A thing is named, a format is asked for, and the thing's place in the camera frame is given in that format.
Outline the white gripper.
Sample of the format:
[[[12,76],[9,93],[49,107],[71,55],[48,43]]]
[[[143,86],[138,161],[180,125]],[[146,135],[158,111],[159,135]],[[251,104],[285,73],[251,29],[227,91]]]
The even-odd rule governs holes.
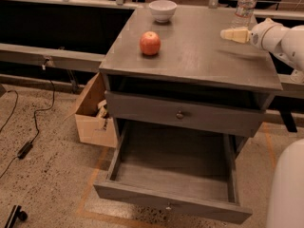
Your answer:
[[[282,28],[281,24],[271,18],[266,18],[263,22],[255,25],[251,31],[247,28],[227,28],[221,31],[220,37],[242,44],[250,41],[250,44],[258,49],[275,51],[282,39]]]

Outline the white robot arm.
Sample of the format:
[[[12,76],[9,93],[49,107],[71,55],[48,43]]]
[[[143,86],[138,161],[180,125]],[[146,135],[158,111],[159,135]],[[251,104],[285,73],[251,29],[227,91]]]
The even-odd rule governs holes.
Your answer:
[[[266,18],[251,29],[227,28],[220,37],[272,53],[297,71],[304,70],[304,26],[293,28]],[[266,228],[304,228],[304,140],[279,157],[269,197]]]

